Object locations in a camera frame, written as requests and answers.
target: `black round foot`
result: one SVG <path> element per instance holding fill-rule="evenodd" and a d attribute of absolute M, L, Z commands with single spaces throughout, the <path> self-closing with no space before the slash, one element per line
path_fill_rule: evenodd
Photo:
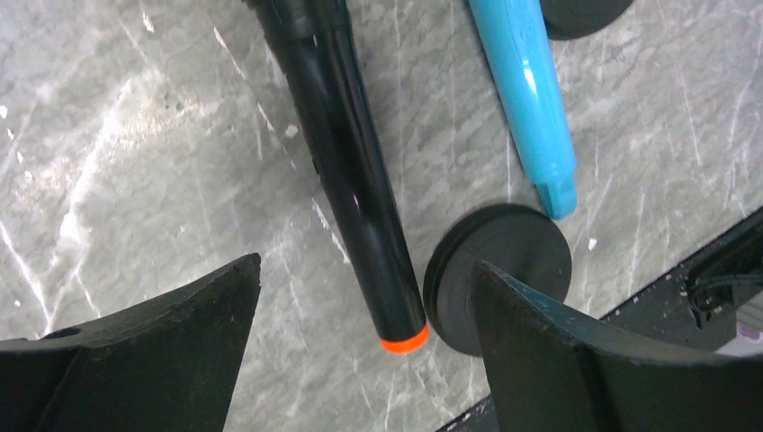
<path fill-rule="evenodd" d="M 549 38 L 582 38 L 611 24 L 633 0 L 541 0 Z"/>
<path fill-rule="evenodd" d="M 440 338 L 471 356 L 481 356 L 470 296 L 471 271 L 480 260 L 560 302 L 570 288 L 572 269 L 567 241 L 538 211 L 495 204 L 456 223 L 426 268 L 424 308 Z"/>

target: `marble countertop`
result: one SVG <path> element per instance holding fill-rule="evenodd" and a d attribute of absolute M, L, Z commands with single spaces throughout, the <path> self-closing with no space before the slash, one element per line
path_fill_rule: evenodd
<path fill-rule="evenodd" d="M 493 201 L 540 208 L 463 2 L 352 2 L 419 281 Z M 383 353 L 285 79 L 236 0 L 0 4 L 0 337 L 248 252 L 263 290 L 227 431 L 434 430 L 489 391 L 437 337 Z M 554 42 L 579 158 L 567 303 L 601 316 L 763 204 L 763 5 L 636 0 Z"/>

